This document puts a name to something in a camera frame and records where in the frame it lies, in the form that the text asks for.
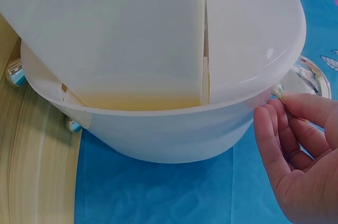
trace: metal foot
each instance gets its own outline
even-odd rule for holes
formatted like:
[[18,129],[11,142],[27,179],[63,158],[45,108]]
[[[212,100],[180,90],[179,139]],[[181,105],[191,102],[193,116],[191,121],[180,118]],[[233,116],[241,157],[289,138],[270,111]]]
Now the metal foot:
[[21,59],[15,59],[8,63],[6,68],[6,78],[11,85],[16,87],[20,87],[26,82]]
[[78,133],[82,129],[82,126],[70,117],[66,117],[65,125],[67,129],[72,133]]

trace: white bowl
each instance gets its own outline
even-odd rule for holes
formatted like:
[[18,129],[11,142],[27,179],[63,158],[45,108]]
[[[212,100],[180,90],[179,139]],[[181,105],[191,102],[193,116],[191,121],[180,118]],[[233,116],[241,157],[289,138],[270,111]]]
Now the white bowl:
[[271,89],[296,62],[305,43],[306,23],[299,0],[207,0],[207,4],[208,105],[166,111],[85,107],[62,90],[62,82],[23,42],[26,78],[39,95],[122,154],[159,163],[214,157],[243,136],[253,110],[270,98]]

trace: blue cloth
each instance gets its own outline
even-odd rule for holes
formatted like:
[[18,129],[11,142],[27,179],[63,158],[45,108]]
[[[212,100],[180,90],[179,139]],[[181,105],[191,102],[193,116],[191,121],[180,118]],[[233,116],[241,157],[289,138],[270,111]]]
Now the blue cloth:
[[[307,19],[303,55],[327,76],[338,99],[338,0],[301,0]],[[76,224],[289,223],[278,207],[254,141],[190,164],[122,156],[84,131],[75,198]]]

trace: metal knob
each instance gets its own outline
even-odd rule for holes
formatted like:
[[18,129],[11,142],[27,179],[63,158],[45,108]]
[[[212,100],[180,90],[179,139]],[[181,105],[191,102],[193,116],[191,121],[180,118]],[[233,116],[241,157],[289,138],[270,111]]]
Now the metal knob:
[[285,90],[332,98],[331,85],[327,77],[314,62],[302,55],[281,83],[273,89],[272,94],[283,102],[281,95]]
[[78,133],[82,129],[82,126],[75,120],[71,119],[70,117],[66,117],[65,125],[66,128],[72,133]]
[[5,73],[8,82],[13,86],[19,87],[26,82],[26,76],[22,68],[21,59],[15,59],[9,62]]

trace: wooden surface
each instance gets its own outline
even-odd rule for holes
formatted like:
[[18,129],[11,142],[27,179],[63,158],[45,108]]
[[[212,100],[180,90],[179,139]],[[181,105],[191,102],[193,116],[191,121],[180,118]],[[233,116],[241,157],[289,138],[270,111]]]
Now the wooden surface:
[[5,78],[20,39],[0,15],[0,224],[73,223],[81,134],[26,83]]

